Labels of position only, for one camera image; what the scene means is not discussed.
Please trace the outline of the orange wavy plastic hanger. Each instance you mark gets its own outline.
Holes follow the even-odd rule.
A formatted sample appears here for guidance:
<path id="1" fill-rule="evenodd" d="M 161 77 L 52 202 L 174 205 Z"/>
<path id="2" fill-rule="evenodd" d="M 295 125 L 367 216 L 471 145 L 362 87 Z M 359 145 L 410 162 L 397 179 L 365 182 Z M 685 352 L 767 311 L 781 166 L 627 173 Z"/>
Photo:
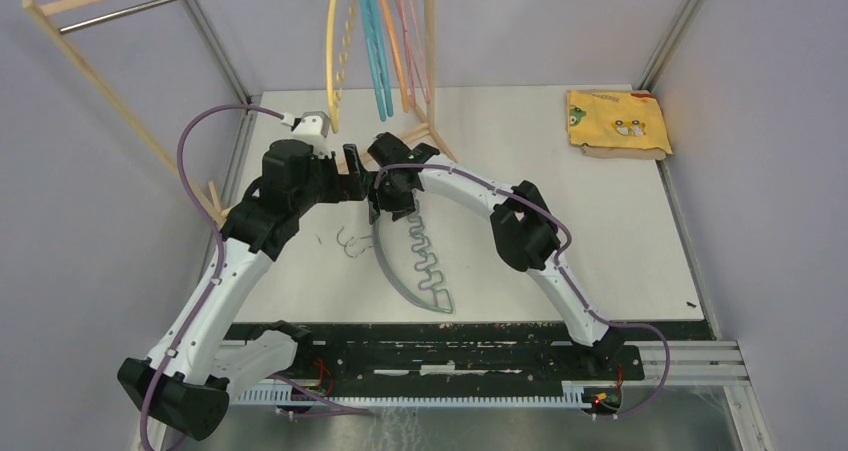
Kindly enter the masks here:
<path id="1" fill-rule="evenodd" d="M 397 77 L 399 90 L 401 94 L 401 103 L 404 112 L 409 112 L 412 107 L 411 99 L 409 97 L 409 88 L 406 82 L 405 69 L 404 69 L 404 61 L 401 57 L 400 46 L 397 38 L 397 32 L 394 25 L 394 21 L 392 19 L 391 8 L 389 6 L 388 0 L 378 0 L 380 10 L 382 12 L 384 26 L 388 34 L 390 49 L 392 53 L 393 65 L 395 68 L 395 74 Z"/>

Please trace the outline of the pink wire hanger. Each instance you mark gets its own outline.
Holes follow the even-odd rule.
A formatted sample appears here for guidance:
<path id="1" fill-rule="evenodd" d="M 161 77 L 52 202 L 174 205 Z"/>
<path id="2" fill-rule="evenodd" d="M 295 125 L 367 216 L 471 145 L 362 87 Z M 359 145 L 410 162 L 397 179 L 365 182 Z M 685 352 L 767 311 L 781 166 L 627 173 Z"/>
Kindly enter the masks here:
<path id="1" fill-rule="evenodd" d="M 401 24 L 405 62 L 405 91 L 410 107 L 422 98 L 430 103 L 429 81 L 426 75 L 425 49 L 415 0 L 394 0 Z"/>

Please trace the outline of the yellow plastic hanger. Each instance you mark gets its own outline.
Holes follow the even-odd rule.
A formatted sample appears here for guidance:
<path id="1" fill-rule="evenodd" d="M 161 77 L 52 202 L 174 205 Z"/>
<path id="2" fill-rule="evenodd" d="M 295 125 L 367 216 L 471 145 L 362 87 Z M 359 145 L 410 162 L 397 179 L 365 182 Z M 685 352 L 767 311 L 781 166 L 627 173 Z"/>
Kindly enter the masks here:
<path id="1" fill-rule="evenodd" d="M 343 95 L 343 85 L 352 43 L 353 29 L 357 11 L 356 0 L 349 0 L 349 9 L 343 23 L 341 37 L 337 37 L 339 3 L 341 0 L 329 0 L 325 29 L 325 84 L 327 99 L 327 114 L 333 133 L 340 129 L 340 104 Z"/>

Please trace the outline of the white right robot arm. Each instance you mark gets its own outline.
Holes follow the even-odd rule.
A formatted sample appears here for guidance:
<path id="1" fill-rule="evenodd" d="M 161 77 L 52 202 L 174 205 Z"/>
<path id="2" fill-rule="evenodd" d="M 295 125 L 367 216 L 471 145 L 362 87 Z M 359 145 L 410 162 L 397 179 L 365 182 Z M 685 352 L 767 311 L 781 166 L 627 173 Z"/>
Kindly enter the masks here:
<path id="1" fill-rule="evenodd" d="M 565 259 L 572 237 L 550 212 L 535 184 L 487 179 L 427 144 L 408 147 L 399 137 L 380 134 L 367 150 L 380 169 L 371 197 L 376 211 L 399 218 L 412 212 L 416 193 L 453 201 L 488 220 L 498 256 L 527 274 L 580 346 L 577 363 L 591 379 L 602 379 L 618 364 L 624 338 L 580 290 Z"/>

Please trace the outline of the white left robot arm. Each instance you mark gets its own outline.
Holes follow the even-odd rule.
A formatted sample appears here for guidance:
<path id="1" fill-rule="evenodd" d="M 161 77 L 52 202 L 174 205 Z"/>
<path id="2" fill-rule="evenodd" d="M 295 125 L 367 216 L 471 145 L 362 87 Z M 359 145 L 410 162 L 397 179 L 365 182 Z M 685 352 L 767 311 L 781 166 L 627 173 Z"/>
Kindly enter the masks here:
<path id="1" fill-rule="evenodd" d="M 307 375 L 315 355 L 307 329 L 278 321 L 257 331 L 226 358 L 219 347 L 247 296 L 299 230 L 316 204 L 363 201 L 373 183 L 353 144 L 343 147 L 347 171 L 335 156 L 295 139 L 278 140 L 262 171 L 216 233 L 214 260 L 175 322 L 143 359 L 128 358 L 118 380 L 140 411 L 140 443 L 151 449 L 154 418 L 185 437 L 203 440 L 233 399 L 279 371 Z"/>

